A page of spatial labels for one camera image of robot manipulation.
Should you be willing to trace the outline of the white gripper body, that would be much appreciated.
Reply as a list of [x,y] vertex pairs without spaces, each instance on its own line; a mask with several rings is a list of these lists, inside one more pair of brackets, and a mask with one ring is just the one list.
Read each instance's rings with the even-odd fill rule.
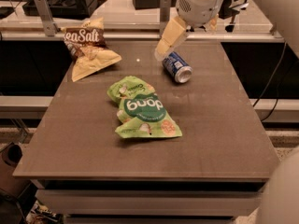
[[192,27],[203,26],[220,11],[223,0],[177,0],[178,15]]

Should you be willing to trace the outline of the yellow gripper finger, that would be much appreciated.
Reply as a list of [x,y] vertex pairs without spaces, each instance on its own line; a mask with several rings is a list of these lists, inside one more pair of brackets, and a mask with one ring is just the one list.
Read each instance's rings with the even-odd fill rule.
[[215,32],[217,30],[217,23],[218,23],[218,15],[216,15],[213,19],[211,19],[208,23],[209,30]]
[[181,43],[187,39],[187,23],[180,17],[172,18],[166,25],[163,35],[155,49],[158,61],[165,59]]

